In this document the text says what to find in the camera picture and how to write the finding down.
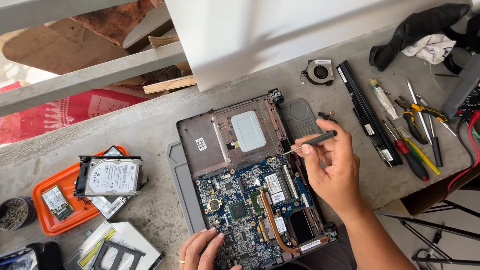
white wall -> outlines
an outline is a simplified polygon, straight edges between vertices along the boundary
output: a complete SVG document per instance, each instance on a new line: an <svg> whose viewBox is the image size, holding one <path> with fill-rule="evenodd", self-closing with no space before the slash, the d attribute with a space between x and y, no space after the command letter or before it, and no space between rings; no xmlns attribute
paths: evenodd
<svg viewBox="0 0 480 270"><path fill-rule="evenodd" d="M198 87L205 91L452 1L166 0L166 3Z"/></svg>

screwdriver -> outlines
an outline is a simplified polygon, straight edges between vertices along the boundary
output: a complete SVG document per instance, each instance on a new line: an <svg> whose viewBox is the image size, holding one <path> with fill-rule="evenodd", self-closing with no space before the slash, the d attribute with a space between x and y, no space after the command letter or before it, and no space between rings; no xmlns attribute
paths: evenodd
<svg viewBox="0 0 480 270"><path fill-rule="evenodd" d="M336 131L335 131L335 130L332 130L332 131L329 131L329 132L327 132L327 133L325 133L325 134L322 134L322 135L320 135L320 136L317 136L317 137L315 137L315 138L313 138L313 139L311 139L311 140L309 140L309 141L306 141L306 142L302 143L302 145L316 145L316 144L319 144L319 143L321 143L321 142L323 142L323 141L326 141L326 140L328 140L328 139L330 139L330 138L333 138L333 137L335 137L335 136L336 136ZM295 149L293 149L293 150L290 150L290 151L288 151L288 152L285 153L285 154L282 154L282 156L284 156L284 155L286 155L286 154L290 154L291 152L297 151L297 150L300 149L300 148L301 148L301 146L298 147L298 148L295 148Z"/></svg>
<svg viewBox="0 0 480 270"><path fill-rule="evenodd" d="M425 167L420 163L420 161L413 156L412 153L410 153L410 150L408 149L407 145L405 142L402 140L402 137L397 139L395 137L395 134L393 134L392 130L390 127L388 127L387 123L382 119L382 123L387 127L388 131L392 134L393 138L395 139L395 145L396 147L402 152L402 154L405 156L405 159L408 162L408 165L410 166L410 169L412 172L422 181L428 182L430 181L430 177L428 176L428 172L425 169Z"/></svg>

yellow label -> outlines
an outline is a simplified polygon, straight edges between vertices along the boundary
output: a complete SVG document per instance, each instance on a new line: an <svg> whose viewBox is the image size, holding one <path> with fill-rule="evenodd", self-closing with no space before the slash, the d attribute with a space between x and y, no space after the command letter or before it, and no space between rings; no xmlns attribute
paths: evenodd
<svg viewBox="0 0 480 270"><path fill-rule="evenodd" d="M111 228L105 234L105 236L102 237L102 239L105 239L105 241L108 241L114 234L115 234L115 230ZM90 252L88 252L88 254L85 255L85 257L80 261L79 264L82 267L85 267L85 265L87 265L87 262L90 261L93 258L93 256L95 256L96 252L98 251L98 248L100 247L100 243L102 242L102 239L100 239L100 241L92 248L92 250L90 250Z"/></svg>

chip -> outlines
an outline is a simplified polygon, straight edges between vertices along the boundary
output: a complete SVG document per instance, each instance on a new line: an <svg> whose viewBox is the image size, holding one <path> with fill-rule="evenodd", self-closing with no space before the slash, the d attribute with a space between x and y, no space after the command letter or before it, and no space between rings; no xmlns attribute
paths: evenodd
<svg viewBox="0 0 480 270"><path fill-rule="evenodd" d="M240 254L239 258L240 258L240 260L244 260L244 259L248 258L248 253L244 252L244 253Z"/></svg>
<svg viewBox="0 0 480 270"><path fill-rule="evenodd" d="M233 220L241 219L247 216L247 208L245 207L243 200L229 204L228 208L230 209L230 215L232 216Z"/></svg>
<svg viewBox="0 0 480 270"><path fill-rule="evenodd" d="M224 185L225 185L225 190L233 189L232 182L226 182Z"/></svg>
<svg viewBox="0 0 480 270"><path fill-rule="evenodd" d="M233 236L233 232L229 232L225 234L224 243L225 243L225 246L231 246L237 243L237 241L235 241L235 237Z"/></svg>

red bag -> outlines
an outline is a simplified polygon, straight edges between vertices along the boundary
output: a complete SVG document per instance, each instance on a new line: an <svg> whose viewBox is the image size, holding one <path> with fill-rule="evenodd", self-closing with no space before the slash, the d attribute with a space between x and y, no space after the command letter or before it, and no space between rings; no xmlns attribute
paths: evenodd
<svg viewBox="0 0 480 270"><path fill-rule="evenodd" d="M0 88L0 92L27 84L27 82L17 81ZM35 108L12 113L0 117L0 145L25 140L147 100L147 98L112 90L92 89Z"/></svg>

